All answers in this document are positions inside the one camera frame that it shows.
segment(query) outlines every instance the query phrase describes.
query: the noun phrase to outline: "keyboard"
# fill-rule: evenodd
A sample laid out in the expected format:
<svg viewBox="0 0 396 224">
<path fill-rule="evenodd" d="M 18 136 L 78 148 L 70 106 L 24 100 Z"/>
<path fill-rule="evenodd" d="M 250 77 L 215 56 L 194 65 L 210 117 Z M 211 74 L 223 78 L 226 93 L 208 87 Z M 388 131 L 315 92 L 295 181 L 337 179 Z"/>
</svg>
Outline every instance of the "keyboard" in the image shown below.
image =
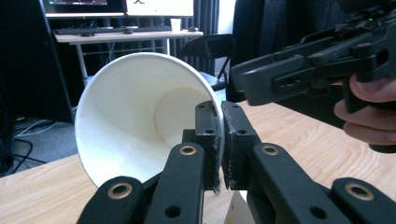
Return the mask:
<svg viewBox="0 0 396 224">
<path fill-rule="evenodd" d="M 53 33 L 56 35 L 94 35 L 94 34 L 108 34 L 108 33 L 122 33 L 125 27 L 120 28 L 70 28 L 70 29 L 54 29 Z M 134 32 L 161 32 L 172 31 L 170 26 L 147 26 L 132 29 Z"/>
</svg>

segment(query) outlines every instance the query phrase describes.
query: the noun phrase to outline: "computer monitor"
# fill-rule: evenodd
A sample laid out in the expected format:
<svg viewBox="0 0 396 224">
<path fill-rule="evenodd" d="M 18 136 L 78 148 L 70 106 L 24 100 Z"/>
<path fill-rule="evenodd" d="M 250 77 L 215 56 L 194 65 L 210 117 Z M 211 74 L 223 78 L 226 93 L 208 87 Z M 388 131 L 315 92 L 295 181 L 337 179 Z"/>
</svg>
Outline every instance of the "computer monitor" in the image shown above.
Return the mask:
<svg viewBox="0 0 396 224">
<path fill-rule="evenodd" d="M 125 0 L 43 0 L 48 19 L 120 17 Z"/>
<path fill-rule="evenodd" d="M 125 0 L 126 15 L 136 17 L 192 17 L 193 0 Z"/>
</svg>

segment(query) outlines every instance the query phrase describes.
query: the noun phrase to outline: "office chair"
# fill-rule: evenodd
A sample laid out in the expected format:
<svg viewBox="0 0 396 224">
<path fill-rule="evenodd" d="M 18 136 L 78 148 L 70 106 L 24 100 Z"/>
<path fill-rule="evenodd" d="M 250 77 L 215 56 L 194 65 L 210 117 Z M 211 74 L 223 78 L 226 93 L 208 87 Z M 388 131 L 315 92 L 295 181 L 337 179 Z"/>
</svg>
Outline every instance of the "office chair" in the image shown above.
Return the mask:
<svg viewBox="0 0 396 224">
<path fill-rule="evenodd" d="M 203 35 L 188 41 L 182 48 L 180 53 L 181 60 L 184 61 L 186 57 L 194 57 L 204 60 L 215 60 L 219 58 L 226 58 L 219 75 L 200 71 L 200 74 L 212 87 L 213 91 L 225 89 L 228 78 L 225 68 L 230 59 L 234 56 L 235 41 L 233 35 Z"/>
</svg>

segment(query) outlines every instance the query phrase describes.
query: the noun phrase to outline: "white desk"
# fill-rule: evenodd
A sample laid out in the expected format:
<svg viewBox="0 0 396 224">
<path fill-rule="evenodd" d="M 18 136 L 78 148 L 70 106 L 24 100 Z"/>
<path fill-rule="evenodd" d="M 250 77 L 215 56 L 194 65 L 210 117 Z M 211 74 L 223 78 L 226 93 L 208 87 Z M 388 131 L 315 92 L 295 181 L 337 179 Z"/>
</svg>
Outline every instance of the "white desk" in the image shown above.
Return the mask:
<svg viewBox="0 0 396 224">
<path fill-rule="evenodd" d="M 142 41 L 142 40 L 155 40 L 165 39 L 166 44 L 164 46 L 163 53 L 169 54 L 169 39 L 171 38 L 192 38 L 203 35 L 202 32 L 136 32 L 131 35 L 125 35 L 121 33 L 107 33 L 97 34 L 96 36 L 80 36 L 80 35 L 55 35 L 58 43 L 68 43 L 69 45 L 75 45 L 78 53 L 79 66 L 81 68 L 82 77 L 84 84 L 87 84 L 87 69 L 84 62 L 84 54 L 81 49 L 81 45 L 85 44 L 100 44 L 100 43 L 111 43 L 111 42 L 129 42 L 129 41 Z"/>
</svg>

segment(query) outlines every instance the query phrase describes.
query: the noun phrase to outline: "finger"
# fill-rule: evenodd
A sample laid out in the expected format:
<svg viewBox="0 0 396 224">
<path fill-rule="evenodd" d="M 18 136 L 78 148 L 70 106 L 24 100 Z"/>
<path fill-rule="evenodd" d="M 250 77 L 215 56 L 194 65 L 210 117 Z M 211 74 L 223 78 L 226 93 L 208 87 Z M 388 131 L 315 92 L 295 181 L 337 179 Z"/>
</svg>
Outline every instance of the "finger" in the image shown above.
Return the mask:
<svg viewBox="0 0 396 224">
<path fill-rule="evenodd" d="M 353 114 L 347 113 L 345 101 L 338 102 L 334 114 L 345 121 L 383 131 L 396 132 L 396 111 L 366 106 Z"/>
<path fill-rule="evenodd" d="M 368 102 L 383 103 L 396 101 L 396 78 L 386 77 L 372 82 L 358 82 L 356 76 L 349 80 L 352 92 Z"/>
<path fill-rule="evenodd" d="M 344 124 L 344 132 L 366 143 L 380 146 L 396 145 L 396 132 L 372 129 L 351 122 Z"/>
</svg>

